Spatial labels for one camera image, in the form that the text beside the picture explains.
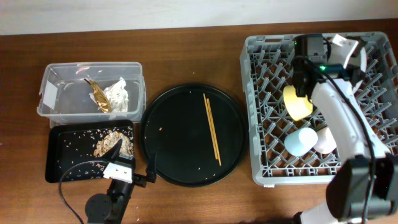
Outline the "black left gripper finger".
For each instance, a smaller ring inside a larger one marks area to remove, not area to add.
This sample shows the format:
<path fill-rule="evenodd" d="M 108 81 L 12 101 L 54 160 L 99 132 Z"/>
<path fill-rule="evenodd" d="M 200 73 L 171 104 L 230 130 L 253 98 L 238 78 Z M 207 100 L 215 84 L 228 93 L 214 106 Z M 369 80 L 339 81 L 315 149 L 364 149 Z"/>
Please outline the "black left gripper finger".
<path fill-rule="evenodd" d="M 115 159 L 117 159 L 119 157 L 119 152 L 122 144 L 123 140 L 120 139 L 110 150 L 108 150 L 105 154 L 103 154 L 101 159 L 107 162 L 114 161 Z"/>
<path fill-rule="evenodd" d="M 156 159 L 157 159 L 157 151 L 151 154 L 146 168 L 146 181 L 151 183 L 155 183 L 157 180 Z"/>

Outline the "white napkin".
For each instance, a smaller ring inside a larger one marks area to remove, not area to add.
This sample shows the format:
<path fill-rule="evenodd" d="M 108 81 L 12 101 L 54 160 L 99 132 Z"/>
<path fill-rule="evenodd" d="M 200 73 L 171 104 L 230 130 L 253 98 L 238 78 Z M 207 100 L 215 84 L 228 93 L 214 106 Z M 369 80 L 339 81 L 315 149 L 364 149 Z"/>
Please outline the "white napkin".
<path fill-rule="evenodd" d="M 120 77 L 118 82 L 102 90 L 109 102 L 111 103 L 111 113 L 123 113 L 128 111 L 129 95 L 125 87 L 126 81 L 124 80 L 124 78 Z M 93 92 L 90 93 L 89 96 L 96 103 Z"/>

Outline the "light blue cup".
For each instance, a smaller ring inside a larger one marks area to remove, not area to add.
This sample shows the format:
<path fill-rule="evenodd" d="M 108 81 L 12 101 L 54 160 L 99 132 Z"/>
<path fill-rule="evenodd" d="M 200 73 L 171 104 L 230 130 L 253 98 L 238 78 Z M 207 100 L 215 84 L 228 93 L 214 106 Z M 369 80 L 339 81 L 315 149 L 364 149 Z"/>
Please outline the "light blue cup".
<path fill-rule="evenodd" d="M 309 152 L 318 141 L 317 133 L 311 128 L 301 128 L 287 135 L 284 140 L 289 154 L 299 157 Z"/>

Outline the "yellow bowl with scraps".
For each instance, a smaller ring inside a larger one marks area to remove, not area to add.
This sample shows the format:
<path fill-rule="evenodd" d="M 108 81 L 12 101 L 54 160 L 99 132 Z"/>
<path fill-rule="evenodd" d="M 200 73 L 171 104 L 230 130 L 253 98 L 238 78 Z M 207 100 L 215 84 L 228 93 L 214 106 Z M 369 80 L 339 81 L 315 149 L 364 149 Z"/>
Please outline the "yellow bowl with scraps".
<path fill-rule="evenodd" d="M 294 86 L 285 86 L 283 89 L 283 99 L 286 110 L 294 121 L 310 116 L 313 112 L 313 104 L 307 96 L 298 97 Z"/>

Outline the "pink cup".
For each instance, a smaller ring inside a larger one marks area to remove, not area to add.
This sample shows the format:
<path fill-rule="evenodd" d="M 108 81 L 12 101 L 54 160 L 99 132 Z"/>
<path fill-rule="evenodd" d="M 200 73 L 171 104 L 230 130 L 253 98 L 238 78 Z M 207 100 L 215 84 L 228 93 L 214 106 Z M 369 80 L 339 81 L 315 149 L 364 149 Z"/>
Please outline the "pink cup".
<path fill-rule="evenodd" d="M 317 143 L 313 147 L 317 152 L 321 154 L 329 154 L 336 149 L 336 142 L 329 127 L 325 127 L 317 131 L 317 137 Z"/>

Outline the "grey plate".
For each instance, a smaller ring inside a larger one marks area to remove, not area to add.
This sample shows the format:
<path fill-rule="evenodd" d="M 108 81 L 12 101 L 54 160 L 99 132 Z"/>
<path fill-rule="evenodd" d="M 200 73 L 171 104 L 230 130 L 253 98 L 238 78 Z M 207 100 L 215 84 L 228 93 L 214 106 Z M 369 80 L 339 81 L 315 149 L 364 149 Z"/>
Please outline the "grey plate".
<path fill-rule="evenodd" d="M 357 56 L 352 56 L 351 63 L 359 67 L 360 73 L 357 75 L 357 81 L 353 82 L 353 93 L 355 93 L 361 86 L 365 76 L 367 68 L 367 56 L 364 47 L 361 48 Z"/>

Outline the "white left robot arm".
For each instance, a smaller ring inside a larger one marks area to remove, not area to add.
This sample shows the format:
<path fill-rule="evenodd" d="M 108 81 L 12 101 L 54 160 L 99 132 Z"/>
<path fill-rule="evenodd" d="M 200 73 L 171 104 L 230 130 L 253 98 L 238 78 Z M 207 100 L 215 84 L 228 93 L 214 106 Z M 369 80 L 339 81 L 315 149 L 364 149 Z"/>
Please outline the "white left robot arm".
<path fill-rule="evenodd" d="M 122 143 L 119 140 L 101 157 L 106 163 L 103 177 L 111 179 L 111 184 L 105 194 L 95 194 L 88 199 L 85 213 L 89 224 L 121 223 L 134 187 L 144 188 L 147 183 L 154 183 L 157 179 L 157 153 L 152 154 L 146 175 L 140 175 L 134 172 L 135 158 L 120 153 Z"/>

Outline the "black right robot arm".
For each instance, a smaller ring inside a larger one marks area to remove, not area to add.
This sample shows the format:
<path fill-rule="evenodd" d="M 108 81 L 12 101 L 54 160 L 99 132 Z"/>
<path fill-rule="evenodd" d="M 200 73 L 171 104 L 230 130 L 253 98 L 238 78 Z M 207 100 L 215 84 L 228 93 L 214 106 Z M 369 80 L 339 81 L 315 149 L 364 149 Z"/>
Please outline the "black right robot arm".
<path fill-rule="evenodd" d="M 397 156 L 370 127 L 354 97 L 366 75 L 360 38 L 304 34 L 294 38 L 292 83 L 323 115 L 342 163 L 326 199 L 293 223 L 366 223 L 397 212 Z"/>

